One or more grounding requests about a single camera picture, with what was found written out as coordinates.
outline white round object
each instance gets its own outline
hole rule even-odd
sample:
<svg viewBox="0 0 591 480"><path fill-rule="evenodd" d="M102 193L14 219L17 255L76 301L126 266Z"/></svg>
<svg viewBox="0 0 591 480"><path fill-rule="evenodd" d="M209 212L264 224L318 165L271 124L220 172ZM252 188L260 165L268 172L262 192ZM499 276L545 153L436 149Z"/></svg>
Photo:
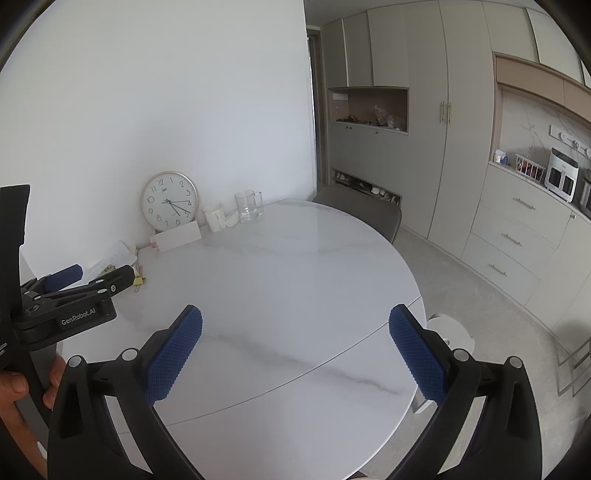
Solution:
<svg viewBox="0 0 591 480"><path fill-rule="evenodd" d="M474 353L474 338L460 322L449 315L438 314L431 317L427 321L427 330L437 332L450 350L462 348L469 354Z"/></svg>
<svg viewBox="0 0 591 480"><path fill-rule="evenodd" d="M163 171L148 181L139 201L147 222L164 232L192 222L199 198L195 185L185 175Z"/></svg>

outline kitchen cabinet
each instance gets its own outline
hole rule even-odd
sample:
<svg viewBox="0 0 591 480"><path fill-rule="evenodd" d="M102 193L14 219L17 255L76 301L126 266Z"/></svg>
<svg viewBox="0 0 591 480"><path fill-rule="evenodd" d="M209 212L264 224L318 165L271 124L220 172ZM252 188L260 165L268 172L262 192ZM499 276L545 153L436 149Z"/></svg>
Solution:
<svg viewBox="0 0 591 480"><path fill-rule="evenodd" d="M527 12L534 29L540 63L583 83L579 56L560 27L546 14L529 8Z"/></svg>
<svg viewBox="0 0 591 480"><path fill-rule="evenodd" d="M439 191L447 122L447 56L439 3L402 6L408 51L408 137L378 166L385 188L402 195L402 224L429 235Z"/></svg>
<svg viewBox="0 0 591 480"><path fill-rule="evenodd" d="M591 275L552 332L571 351L591 337Z"/></svg>
<svg viewBox="0 0 591 480"><path fill-rule="evenodd" d="M549 329L554 329L591 273L591 255L585 254L590 241L591 225L573 214L539 288L525 305Z"/></svg>
<svg viewBox="0 0 591 480"><path fill-rule="evenodd" d="M331 122L329 131L330 166L367 182L375 182L374 165L384 154L376 142L379 135L389 135L375 128Z"/></svg>
<svg viewBox="0 0 591 480"><path fill-rule="evenodd" d="M591 95L589 90L584 86L579 86L574 83L564 83L564 106L571 112L582 116L583 118L591 118Z"/></svg>
<svg viewBox="0 0 591 480"><path fill-rule="evenodd" d="M538 62L530 18L524 8L482 2L492 51Z"/></svg>
<svg viewBox="0 0 591 480"><path fill-rule="evenodd" d="M520 305L525 304L538 286L539 280L529 270L473 233L466 243L462 261Z"/></svg>
<svg viewBox="0 0 591 480"><path fill-rule="evenodd" d="M325 25L320 30L322 56L324 60L324 81L326 88L346 87L347 55L345 52L345 29L343 20Z"/></svg>
<svg viewBox="0 0 591 480"><path fill-rule="evenodd" d="M581 67L583 69L583 80L585 82L585 86L591 88L591 75L589 74L587 67L585 66L585 64L582 61L581 61Z"/></svg>
<svg viewBox="0 0 591 480"><path fill-rule="evenodd" d="M367 13L345 18L345 44L350 87L374 84Z"/></svg>
<svg viewBox="0 0 591 480"><path fill-rule="evenodd" d="M496 81L564 105L564 79L533 65L497 57Z"/></svg>
<svg viewBox="0 0 591 480"><path fill-rule="evenodd" d="M482 3L446 0L440 7L447 48L449 111L441 183L428 239L460 258L490 156L495 85ZM412 111L409 120L412 122Z"/></svg>
<svg viewBox="0 0 591 480"><path fill-rule="evenodd" d="M401 5L368 10L374 85L408 87L406 25Z"/></svg>

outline tall cabinet door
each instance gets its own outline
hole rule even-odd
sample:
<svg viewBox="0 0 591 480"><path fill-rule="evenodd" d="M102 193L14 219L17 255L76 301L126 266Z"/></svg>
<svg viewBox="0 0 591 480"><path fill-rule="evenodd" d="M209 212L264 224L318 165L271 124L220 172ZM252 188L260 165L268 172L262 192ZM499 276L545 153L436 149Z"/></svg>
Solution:
<svg viewBox="0 0 591 480"><path fill-rule="evenodd" d="M367 13L345 18L345 44L350 87L374 84Z"/></svg>
<svg viewBox="0 0 591 480"><path fill-rule="evenodd" d="M325 25L320 30L320 34L322 36L326 88L349 86L343 20Z"/></svg>
<svg viewBox="0 0 591 480"><path fill-rule="evenodd" d="M406 27L401 5L368 10L374 85L408 87Z"/></svg>
<svg viewBox="0 0 591 480"><path fill-rule="evenodd" d="M392 152L391 174L402 195L402 224L429 234L445 152L447 59L439 3L402 6L408 52L408 142Z"/></svg>
<svg viewBox="0 0 591 480"><path fill-rule="evenodd" d="M449 71L447 142L429 240L460 258L491 151L495 85L481 2L440 2Z"/></svg>

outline white marble tabletop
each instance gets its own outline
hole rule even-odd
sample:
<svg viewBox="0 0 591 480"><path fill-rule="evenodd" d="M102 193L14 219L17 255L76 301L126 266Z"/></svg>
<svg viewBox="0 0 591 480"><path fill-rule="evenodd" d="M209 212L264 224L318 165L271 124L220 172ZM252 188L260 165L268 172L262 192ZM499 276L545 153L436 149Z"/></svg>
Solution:
<svg viewBox="0 0 591 480"><path fill-rule="evenodd" d="M204 475L345 478L408 410L416 384L387 321L404 303L425 324L423 302L400 254L361 221L284 200L193 244L143 249L139 262L146 285L116 296L118 318L63 353L115 358L197 306L203 335L155 408Z"/></svg>

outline gray chair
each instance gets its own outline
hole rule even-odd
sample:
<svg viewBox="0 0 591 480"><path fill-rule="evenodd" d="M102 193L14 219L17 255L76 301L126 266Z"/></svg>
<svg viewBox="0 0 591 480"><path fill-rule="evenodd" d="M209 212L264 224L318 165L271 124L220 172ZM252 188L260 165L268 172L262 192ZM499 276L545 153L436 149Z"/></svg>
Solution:
<svg viewBox="0 0 591 480"><path fill-rule="evenodd" d="M377 230L388 242L394 243L402 219L400 207L395 203L370 197L337 183L325 187L312 201L358 218Z"/></svg>

